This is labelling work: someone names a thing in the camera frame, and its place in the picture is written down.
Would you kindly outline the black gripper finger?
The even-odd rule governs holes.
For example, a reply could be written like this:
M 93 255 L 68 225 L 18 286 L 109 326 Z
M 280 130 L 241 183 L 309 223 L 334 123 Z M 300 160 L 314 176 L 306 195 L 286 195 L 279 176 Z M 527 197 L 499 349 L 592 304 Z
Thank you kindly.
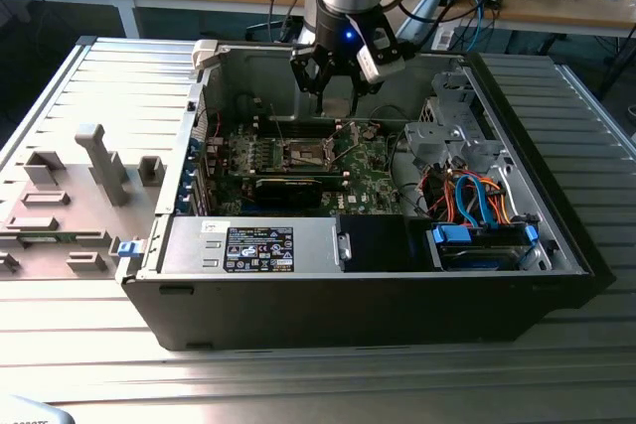
M 350 98 L 350 115 L 355 115 L 358 109 L 359 100 L 369 94 L 377 94 L 383 86 L 383 82 L 369 83 L 361 71 L 350 74 L 352 92 Z
M 323 114 L 323 93 L 332 76 L 332 54 L 320 45 L 292 48 L 290 65 L 301 92 L 315 97 L 315 114 Z

